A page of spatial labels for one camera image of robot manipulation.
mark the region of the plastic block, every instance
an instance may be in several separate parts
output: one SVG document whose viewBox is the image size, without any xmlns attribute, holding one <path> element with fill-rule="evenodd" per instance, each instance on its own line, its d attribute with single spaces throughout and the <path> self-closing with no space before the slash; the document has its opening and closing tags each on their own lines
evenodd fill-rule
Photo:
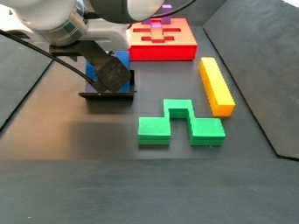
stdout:
<svg viewBox="0 0 299 224">
<path fill-rule="evenodd" d="M 170 123 L 166 117 L 140 117 L 137 129 L 138 144 L 169 144 Z"/>
<path fill-rule="evenodd" d="M 162 14 L 170 12 L 173 7 L 169 4 L 162 5 Z M 162 25 L 168 25 L 172 22 L 172 17 L 162 17 Z"/>
<path fill-rule="evenodd" d="M 225 132 L 217 118 L 194 118 L 190 100 L 162 100 L 164 117 L 140 117 L 138 144 L 169 144 L 170 118 L 186 121 L 190 145 L 221 145 Z"/>
<path fill-rule="evenodd" d="M 122 62 L 126 69 L 130 67 L 130 59 L 129 59 L 129 51 L 117 51 L 116 57 Z M 98 78 L 96 76 L 96 68 L 89 64 L 86 61 L 85 66 L 85 74 L 86 76 L 96 81 Z M 86 83 L 85 85 L 85 92 L 86 93 L 96 93 L 97 90 Z M 129 81 L 125 83 L 125 85 L 117 90 L 118 93 L 128 93 L 129 92 Z"/>
<path fill-rule="evenodd" d="M 218 118 L 193 118 L 189 132 L 190 145 L 221 145 L 225 138 Z"/>
<path fill-rule="evenodd" d="M 133 24 L 130 32 L 130 60 L 193 60 L 197 43 L 185 18 L 172 18 L 170 24 L 161 24 L 162 41 L 152 37 L 152 24 Z"/>
<path fill-rule="evenodd" d="M 192 100 L 164 99 L 162 112 L 169 118 L 193 117 Z"/>
<path fill-rule="evenodd" d="M 198 70 L 213 116 L 230 116 L 236 103 L 216 60 L 213 58 L 201 58 Z"/>
</svg>

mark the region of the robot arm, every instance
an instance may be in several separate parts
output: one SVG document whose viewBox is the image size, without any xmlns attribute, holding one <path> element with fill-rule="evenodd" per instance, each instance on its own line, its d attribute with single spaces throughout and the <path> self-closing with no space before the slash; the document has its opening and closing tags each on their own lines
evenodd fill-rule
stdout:
<svg viewBox="0 0 299 224">
<path fill-rule="evenodd" d="M 148 19 L 162 3 L 164 0 L 89 1 L 98 17 L 117 24 L 132 24 Z M 90 21 L 84 19 L 86 8 L 82 0 L 0 0 L 0 4 L 13 9 L 21 23 L 53 46 L 74 43 L 84 38 L 85 33 L 89 36 Z M 102 23 L 101 20 L 97 27 L 105 26 L 108 22 Z"/>
<path fill-rule="evenodd" d="M 194 1 L 190 0 L 178 10 Z M 130 74 L 121 62 L 108 56 L 105 51 L 129 47 L 126 24 L 148 19 L 162 3 L 164 0 L 89 0 L 98 19 L 88 20 L 85 19 L 86 8 L 82 0 L 0 0 L 1 5 L 12 8 L 16 20 L 20 21 L 18 26 L 25 27 L 22 30 L 28 34 L 33 33 L 40 39 L 49 42 L 56 56 L 65 55 L 60 53 L 70 53 L 88 59 L 97 69 L 96 81 L 5 31 L 0 30 L 0 34 L 60 62 L 88 81 L 98 92 L 104 92 L 106 89 L 116 92 L 129 80 Z"/>
</svg>

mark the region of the yellow block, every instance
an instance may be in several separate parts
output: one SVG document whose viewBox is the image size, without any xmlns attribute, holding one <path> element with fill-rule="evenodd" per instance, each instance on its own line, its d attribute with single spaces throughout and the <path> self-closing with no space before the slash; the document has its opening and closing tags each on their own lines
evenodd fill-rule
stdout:
<svg viewBox="0 0 299 224">
<path fill-rule="evenodd" d="M 213 116 L 230 116 L 236 103 L 216 60 L 213 58 L 201 58 L 198 69 Z"/>
</svg>

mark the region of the green block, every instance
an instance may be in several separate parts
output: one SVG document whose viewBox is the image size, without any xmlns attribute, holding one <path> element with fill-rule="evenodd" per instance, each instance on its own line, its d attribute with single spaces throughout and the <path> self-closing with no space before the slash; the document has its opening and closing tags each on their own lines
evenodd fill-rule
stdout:
<svg viewBox="0 0 299 224">
<path fill-rule="evenodd" d="M 192 100 L 162 100 L 162 112 L 169 118 L 193 117 Z"/>
<path fill-rule="evenodd" d="M 170 123 L 166 117 L 140 117 L 137 129 L 138 144 L 169 144 Z"/>
<path fill-rule="evenodd" d="M 194 118 L 190 122 L 190 145 L 221 145 L 225 132 L 218 118 Z"/>
<path fill-rule="evenodd" d="M 221 145 L 225 132 L 218 118 L 194 118 L 192 100 L 162 100 L 164 117 L 140 117 L 138 144 L 169 144 L 170 118 L 186 121 L 190 145 Z"/>
</svg>

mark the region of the black mat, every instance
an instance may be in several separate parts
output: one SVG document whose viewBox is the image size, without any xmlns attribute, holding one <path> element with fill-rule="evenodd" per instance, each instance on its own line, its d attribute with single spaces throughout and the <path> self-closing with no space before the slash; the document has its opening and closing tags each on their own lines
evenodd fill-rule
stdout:
<svg viewBox="0 0 299 224">
<path fill-rule="evenodd" d="M 248 107 L 204 31 L 193 27 L 200 44 L 194 61 L 134 62 L 134 100 L 85 101 L 78 97 L 84 80 L 56 63 L 42 76 L 0 138 L 0 158 L 273 158 Z M 169 147 L 138 146 L 140 116 L 162 114 L 162 99 L 192 99 L 197 117 L 210 117 L 201 78 L 200 57 L 214 57 L 237 102 L 232 117 L 222 120 L 226 139 L 221 147 L 189 146 L 185 121 L 172 121 Z M 65 59 L 78 68 L 78 63 Z"/>
<path fill-rule="evenodd" d="M 296 224 L 297 173 L 285 160 L 0 161 L 0 221 Z"/>
<path fill-rule="evenodd" d="M 25 46 L 0 36 L 0 129 L 50 61 Z"/>
<path fill-rule="evenodd" d="M 299 9 L 228 0 L 204 29 L 279 155 L 299 158 Z"/>
</svg>

